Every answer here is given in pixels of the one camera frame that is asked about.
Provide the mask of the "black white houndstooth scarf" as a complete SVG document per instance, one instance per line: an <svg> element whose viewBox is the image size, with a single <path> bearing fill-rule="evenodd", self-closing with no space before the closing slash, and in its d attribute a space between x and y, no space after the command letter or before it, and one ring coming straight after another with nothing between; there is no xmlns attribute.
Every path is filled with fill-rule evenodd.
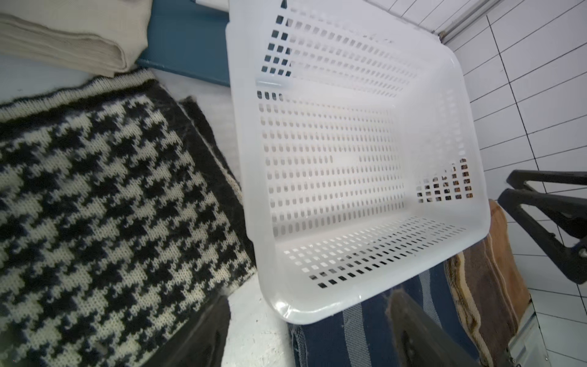
<svg viewBox="0 0 587 367"><path fill-rule="evenodd" d="M145 366L254 272L194 99L137 69L2 104L2 365Z"/></svg>

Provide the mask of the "brown striped fringed scarf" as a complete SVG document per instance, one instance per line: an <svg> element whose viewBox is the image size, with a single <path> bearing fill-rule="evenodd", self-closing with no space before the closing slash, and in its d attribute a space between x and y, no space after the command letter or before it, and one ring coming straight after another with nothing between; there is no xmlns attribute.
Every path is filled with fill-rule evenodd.
<svg viewBox="0 0 587 367"><path fill-rule="evenodd" d="M445 261L444 269L460 324L482 366L499 366L530 304L515 264L503 209L489 201L489 234Z"/></svg>

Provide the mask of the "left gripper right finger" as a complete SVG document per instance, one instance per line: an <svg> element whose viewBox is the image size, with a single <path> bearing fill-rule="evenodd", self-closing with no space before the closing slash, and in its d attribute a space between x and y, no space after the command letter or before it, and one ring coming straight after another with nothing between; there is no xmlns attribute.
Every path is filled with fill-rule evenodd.
<svg viewBox="0 0 587 367"><path fill-rule="evenodd" d="M391 293L387 317L400 365L478 365L405 291L395 290Z"/></svg>

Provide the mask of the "white plastic perforated basket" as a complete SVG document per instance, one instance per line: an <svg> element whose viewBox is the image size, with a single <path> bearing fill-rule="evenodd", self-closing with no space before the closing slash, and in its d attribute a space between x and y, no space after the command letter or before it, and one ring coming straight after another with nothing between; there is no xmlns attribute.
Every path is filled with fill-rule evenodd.
<svg viewBox="0 0 587 367"><path fill-rule="evenodd" d="M365 1L232 1L246 233L290 324L368 300L484 239L482 159L456 55Z"/></svg>

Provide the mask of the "navy grey striped scarf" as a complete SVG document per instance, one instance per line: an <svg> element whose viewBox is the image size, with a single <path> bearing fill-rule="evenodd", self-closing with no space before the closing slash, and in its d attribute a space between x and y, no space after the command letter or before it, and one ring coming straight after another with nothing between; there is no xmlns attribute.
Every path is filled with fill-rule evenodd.
<svg viewBox="0 0 587 367"><path fill-rule="evenodd" d="M480 352L464 330L456 311L444 264L322 321L288 324L296 366L399 366L400 350L388 308L404 291L423 312L475 362Z"/></svg>

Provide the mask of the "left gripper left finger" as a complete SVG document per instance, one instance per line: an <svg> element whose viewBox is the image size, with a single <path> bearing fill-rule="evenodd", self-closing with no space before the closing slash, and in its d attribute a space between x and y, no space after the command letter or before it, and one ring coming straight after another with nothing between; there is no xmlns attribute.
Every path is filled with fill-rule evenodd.
<svg viewBox="0 0 587 367"><path fill-rule="evenodd" d="M222 365L230 320L226 295L208 301L144 365Z"/></svg>

